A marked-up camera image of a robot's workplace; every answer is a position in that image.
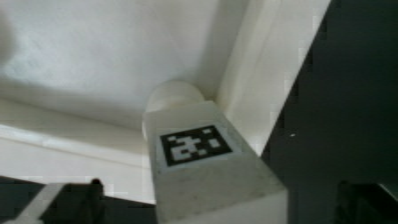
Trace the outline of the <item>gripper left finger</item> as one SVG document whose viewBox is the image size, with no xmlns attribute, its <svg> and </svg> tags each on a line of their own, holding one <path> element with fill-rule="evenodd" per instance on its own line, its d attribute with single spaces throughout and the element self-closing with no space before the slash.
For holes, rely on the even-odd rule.
<svg viewBox="0 0 398 224">
<path fill-rule="evenodd" d="M 106 224 L 101 181 L 48 184 L 14 224 Z"/>
</svg>

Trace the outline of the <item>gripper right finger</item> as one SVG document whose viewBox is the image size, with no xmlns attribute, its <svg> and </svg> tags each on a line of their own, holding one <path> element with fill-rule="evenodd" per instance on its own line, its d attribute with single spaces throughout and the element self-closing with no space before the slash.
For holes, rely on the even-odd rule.
<svg viewBox="0 0 398 224">
<path fill-rule="evenodd" d="M 334 224 L 398 224 L 398 184 L 339 182 Z"/>
</svg>

